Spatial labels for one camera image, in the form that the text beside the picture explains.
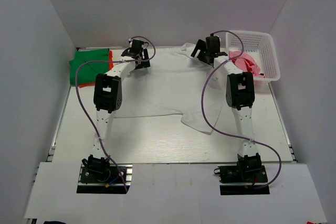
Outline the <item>white t shirt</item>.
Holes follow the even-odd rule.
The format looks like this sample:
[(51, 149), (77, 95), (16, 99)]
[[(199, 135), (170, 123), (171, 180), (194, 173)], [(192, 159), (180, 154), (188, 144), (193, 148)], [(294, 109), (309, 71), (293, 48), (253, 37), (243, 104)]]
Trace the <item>white t shirt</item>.
[(131, 72), (122, 82), (117, 118), (181, 115), (181, 122), (211, 134), (225, 101), (224, 80), (213, 68), (191, 57), (195, 45), (158, 49), (151, 66)]

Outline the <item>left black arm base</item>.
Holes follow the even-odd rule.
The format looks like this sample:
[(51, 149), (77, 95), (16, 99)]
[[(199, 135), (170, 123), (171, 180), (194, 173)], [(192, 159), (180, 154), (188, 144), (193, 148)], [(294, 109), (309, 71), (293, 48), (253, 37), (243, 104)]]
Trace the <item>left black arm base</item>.
[(120, 172), (114, 165), (106, 167), (103, 173), (89, 169), (87, 164), (82, 163), (78, 178), (78, 194), (101, 194), (101, 195), (125, 195), (127, 192), (124, 187), (129, 189), (132, 180), (132, 165), (121, 165)]

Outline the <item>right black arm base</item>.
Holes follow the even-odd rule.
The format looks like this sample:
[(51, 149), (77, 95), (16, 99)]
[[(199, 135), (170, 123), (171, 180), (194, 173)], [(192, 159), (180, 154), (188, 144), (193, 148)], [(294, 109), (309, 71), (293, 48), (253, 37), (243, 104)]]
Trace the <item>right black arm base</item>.
[(214, 175), (219, 177), (219, 189), (221, 196), (248, 196), (269, 195), (269, 186), (265, 166), (261, 170), (249, 175), (247, 179), (239, 173), (236, 165), (218, 166), (214, 169)]

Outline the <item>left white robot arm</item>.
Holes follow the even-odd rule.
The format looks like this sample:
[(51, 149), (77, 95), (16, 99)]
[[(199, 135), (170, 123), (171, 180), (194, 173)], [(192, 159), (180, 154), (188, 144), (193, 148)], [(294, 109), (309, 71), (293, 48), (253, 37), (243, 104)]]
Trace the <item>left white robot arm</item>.
[(93, 144), (93, 156), (103, 157), (108, 163), (116, 165), (106, 149), (106, 142), (111, 133), (115, 113), (122, 104), (122, 82), (134, 70), (148, 68), (150, 59), (147, 47), (153, 45), (143, 36), (129, 39), (129, 46), (117, 60), (107, 61), (109, 68), (99, 73), (95, 79), (93, 103), (96, 109), (96, 120), (90, 120), (96, 139)]

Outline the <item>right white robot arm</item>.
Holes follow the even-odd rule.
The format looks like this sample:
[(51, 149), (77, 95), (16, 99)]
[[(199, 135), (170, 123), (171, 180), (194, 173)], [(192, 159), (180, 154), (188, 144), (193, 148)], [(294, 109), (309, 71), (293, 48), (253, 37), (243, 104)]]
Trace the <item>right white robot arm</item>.
[(254, 142), (251, 120), (252, 106), (255, 101), (254, 76), (236, 66), (244, 50), (221, 52), (220, 38), (211, 34), (205, 40), (198, 40), (191, 57), (208, 64), (226, 78), (226, 103), (232, 109), (238, 135), (243, 140), (238, 151), (237, 165), (246, 169), (259, 169), (261, 158)]

